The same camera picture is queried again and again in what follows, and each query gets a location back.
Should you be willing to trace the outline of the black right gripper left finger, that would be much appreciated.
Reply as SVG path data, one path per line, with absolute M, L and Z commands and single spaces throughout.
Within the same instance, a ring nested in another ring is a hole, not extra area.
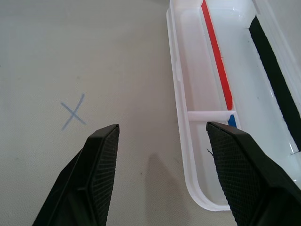
M 96 130 L 63 168 L 35 226 L 106 225 L 114 185 L 119 125 Z

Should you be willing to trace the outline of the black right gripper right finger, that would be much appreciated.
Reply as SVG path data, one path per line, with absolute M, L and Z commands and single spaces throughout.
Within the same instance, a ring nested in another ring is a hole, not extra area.
M 219 182 L 239 226 L 299 226 L 301 191 L 246 132 L 208 122 Z

